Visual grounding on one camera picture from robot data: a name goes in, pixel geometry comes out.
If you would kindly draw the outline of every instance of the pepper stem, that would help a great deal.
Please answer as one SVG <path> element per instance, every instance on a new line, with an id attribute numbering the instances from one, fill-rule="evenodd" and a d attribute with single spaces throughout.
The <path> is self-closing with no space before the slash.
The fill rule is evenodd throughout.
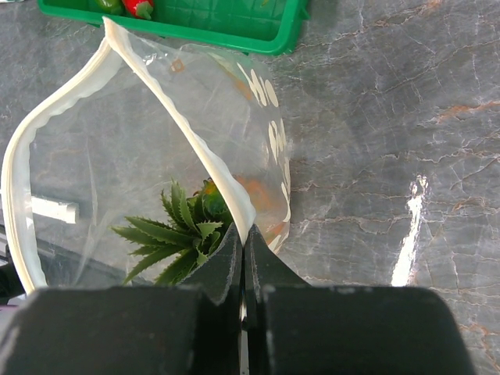
<path id="1" fill-rule="evenodd" d="M 147 0 L 145 2 L 140 2 L 135 8 L 135 15 L 145 20 L 151 20 L 151 13 L 153 13 L 153 7 Z"/>

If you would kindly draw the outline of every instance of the green pepper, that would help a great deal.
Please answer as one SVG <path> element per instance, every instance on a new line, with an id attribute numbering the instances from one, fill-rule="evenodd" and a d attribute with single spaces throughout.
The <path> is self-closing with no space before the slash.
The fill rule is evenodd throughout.
<path id="1" fill-rule="evenodd" d="M 123 14 L 123 4 L 121 0 L 95 0 L 95 3 L 108 14 L 113 14 L 115 16 Z"/>

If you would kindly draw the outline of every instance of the green basket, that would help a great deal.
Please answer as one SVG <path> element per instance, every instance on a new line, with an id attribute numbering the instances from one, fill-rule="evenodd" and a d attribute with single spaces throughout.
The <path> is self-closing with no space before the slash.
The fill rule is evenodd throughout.
<path id="1" fill-rule="evenodd" d="M 307 0 L 155 0 L 153 20 L 108 16 L 131 30 L 279 55 L 292 52 Z M 43 13 L 102 24 L 95 0 L 38 0 Z"/>

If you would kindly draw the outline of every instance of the clear plastic bag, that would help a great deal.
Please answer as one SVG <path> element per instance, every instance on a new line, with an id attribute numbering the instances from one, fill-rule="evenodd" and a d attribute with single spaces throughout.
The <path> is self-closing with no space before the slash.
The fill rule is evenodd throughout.
<path id="1" fill-rule="evenodd" d="M 242 241 L 255 221 L 277 252 L 290 219 L 285 148 L 265 66 L 167 48 L 105 19 L 99 50 L 26 117 L 5 153 L 4 220 L 23 286 L 119 284 L 137 259 L 109 227 L 125 216 L 166 221 L 159 195 L 172 179 L 189 194 L 211 177 Z"/>

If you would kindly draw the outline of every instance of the gray marble surface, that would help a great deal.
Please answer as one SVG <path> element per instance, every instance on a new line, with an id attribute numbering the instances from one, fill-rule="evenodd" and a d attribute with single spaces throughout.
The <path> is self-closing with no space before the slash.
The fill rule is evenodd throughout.
<path id="1" fill-rule="evenodd" d="M 500 373 L 500 3 L 311 0 L 309 11 L 293 55 L 254 56 L 273 71 L 292 143 L 281 258 L 312 284 L 432 288 L 478 373 Z M 33 0 L 0 5 L 0 154 L 101 39 Z"/>

